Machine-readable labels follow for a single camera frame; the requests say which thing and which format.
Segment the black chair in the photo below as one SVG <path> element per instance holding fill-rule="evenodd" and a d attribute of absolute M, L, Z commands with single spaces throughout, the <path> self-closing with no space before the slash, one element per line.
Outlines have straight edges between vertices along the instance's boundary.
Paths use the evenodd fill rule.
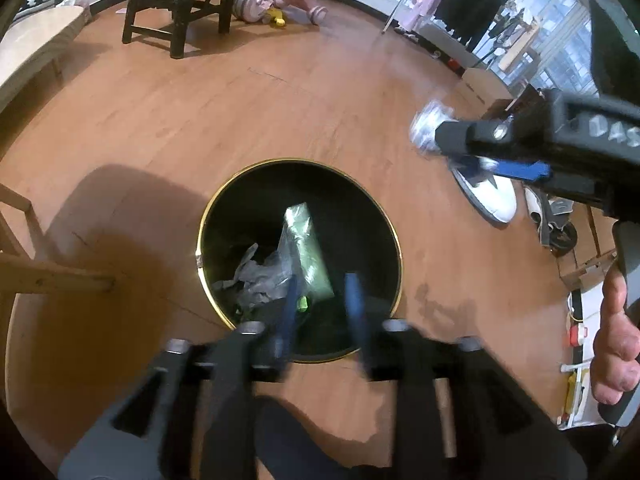
<path fill-rule="evenodd" d="M 129 0 L 127 15 L 122 31 L 122 43 L 131 43 L 131 35 L 134 32 L 152 36 L 161 40 L 170 40 L 170 55 L 174 59 L 184 57 L 184 41 L 187 36 L 187 27 L 194 20 L 218 14 L 218 33 L 229 32 L 231 24 L 231 11 L 234 0 L 220 0 L 219 4 L 212 4 L 211 0 Z M 139 10 L 149 8 L 169 9 L 172 13 L 173 24 L 170 32 L 157 30 L 156 28 L 137 27 L 133 23 Z"/>

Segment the human hand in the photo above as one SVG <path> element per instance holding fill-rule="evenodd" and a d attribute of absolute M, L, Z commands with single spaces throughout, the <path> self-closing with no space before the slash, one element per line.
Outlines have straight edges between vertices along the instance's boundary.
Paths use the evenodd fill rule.
<path fill-rule="evenodd" d="M 600 330 L 593 342 L 591 389 L 598 402 L 617 404 L 622 394 L 640 381 L 640 364 L 636 361 L 640 330 L 626 316 L 626 282 L 617 263 L 609 269 L 602 292 Z"/>

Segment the gold rim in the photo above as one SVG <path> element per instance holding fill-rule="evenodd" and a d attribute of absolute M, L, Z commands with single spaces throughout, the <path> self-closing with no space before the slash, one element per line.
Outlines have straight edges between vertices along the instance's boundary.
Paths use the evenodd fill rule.
<path fill-rule="evenodd" d="M 246 168 L 243 168 L 242 170 L 238 171 L 230 179 L 228 179 L 222 186 L 220 186 L 220 188 L 213 195 L 212 199 L 209 200 L 207 207 L 204 209 L 204 213 L 202 214 L 202 219 L 200 220 L 200 229 L 198 230 L 198 244 L 196 246 L 196 262 L 198 264 L 198 276 L 200 277 L 200 283 L 202 284 L 202 288 L 204 289 L 204 292 L 207 295 L 207 298 L 209 299 L 209 303 L 211 304 L 213 309 L 216 311 L 220 319 L 231 330 L 236 328 L 236 326 L 232 323 L 232 321 L 226 316 L 226 314 L 218 306 L 218 304 L 216 303 L 216 300 L 214 300 L 213 295 L 209 289 L 209 285 L 207 284 L 207 279 L 204 275 L 204 266 L 202 265 L 202 237 L 204 232 L 204 224 L 207 221 L 207 217 L 209 216 L 209 211 L 211 210 L 213 205 L 216 203 L 216 200 L 218 199 L 218 197 L 222 194 L 223 191 L 226 190 L 226 188 L 233 181 L 235 181 L 238 177 L 240 177 L 241 175 L 249 171 L 255 170 L 256 168 L 260 168 L 261 166 L 268 166 L 270 164 L 275 164 L 277 162 L 304 162 L 306 164 L 313 164 L 315 166 L 320 166 L 321 168 L 325 168 L 327 170 L 333 171 L 334 173 L 337 173 L 340 176 L 343 176 L 344 178 L 346 178 L 347 180 L 355 184 L 376 205 L 378 210 L 382 213 L 382 216 L 385 218 L 386 224 L 391 229 L 391 234 L 393 235 L 394 242 L 396 245 L 396 253 L 398 254 L 398 261 L 400 262 L 400 265 L 398 267 L 398 288 L 396 289 L 396 298 L 394 299 L 394 305 L 391 309 L 391 317 L 393 317 L 393 315 L 396 313 L 396 310 L 398 309 L 398 305 L 400 304 L 400 299 L 402 296 L 402 282 L 404 280 L 404 261 L 402 260 L 402 250 L 400 248 L 400 241 L 398 240 L 398 233 L 396 233 L 396 229 L 394 228 L 394 225 L 391 223 L 391 220 L 387 216 L 385 210 L 382 209 L 382 206 L 378 203 L 378 201 L 372 197 L 372 195 L 364 188 L 364 186 L 361 183 L 355 180 L 351 175 L 346 174 L 345 172 L 339 170 L 338 168 L 334 168 L 333 166 L 329 166 L 324 162 L 318 162 L 316 160 L 310 160 L 308 158 L 285 157 L 285 158 L 269 158 L 268 160 L 262 160 L 260 162 L 256 162 L 255 164 L 247 166 Z M 327 359 L 324 361 L 296 360 L 295 362 L 303 363 L 303 364 L 328 363 L 328 362 L 337 361 L 338 359 L 342 359 L 344 357 L 352 355 L 354 352 L 356 351 L 354 350 L 343 356 Z"/>

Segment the trash can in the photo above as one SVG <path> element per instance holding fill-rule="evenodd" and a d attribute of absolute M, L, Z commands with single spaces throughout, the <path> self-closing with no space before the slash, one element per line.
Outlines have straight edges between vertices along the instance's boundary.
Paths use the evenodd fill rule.
<path fill-rule="evenodd" d="M 357 348 L 344 307 L 344 275 L 357 272 L 370 300 L 366 308 L 392 316 L 402 285 L 398 236 L 380 205 L 350 176 L 304 159 L 274 159 L 235 174 L 210 200 L 198 232 L 198 274 L 211 305 L 234 328 L 241 311 L 231 290 L 213 283 L 230 280 L 244 252 L 258 244 L 261 263 L 276 250 L 287 207 L 306 202 L 335 296 L 296 314 L 293 357 L 318 363 Z"/>

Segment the plastic bag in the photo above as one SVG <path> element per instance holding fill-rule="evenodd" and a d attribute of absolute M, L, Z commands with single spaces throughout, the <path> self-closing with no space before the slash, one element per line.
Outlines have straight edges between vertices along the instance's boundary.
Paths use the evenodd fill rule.
<path fill-rule="evenodd" d="M 62 0 L 57 7 L 82 7 L 82 16 L 84 17 L 84 23 L 87 24 L 91 21 L 91 9 L 89 8 L 89 0 Z"/>
<path fill-rule="evenodd" d="M 429 102 L 418 112 L 409 129 L 409 138 L 421 152 L 440 153 L 436 144 L 436 130 L 446 121 L 455 121 L 453 108 L 440 101 Z"/>
<path fill-rule="evenodd" d="M 231 280 L 213 284 L 220 290 L 242 282 L 236 303 L 243 313 L 248 314 L 261 303 L 286 297 L 292 276 L 297 276 L 302 284 L 299 310 L 306 310 L 308 299 L 315 302 L 333 297 L 306 203 L 285 211 L 278 248 L 261 265 L 252 259 L 257 250 L 257 243 L 247 249 Z"/>

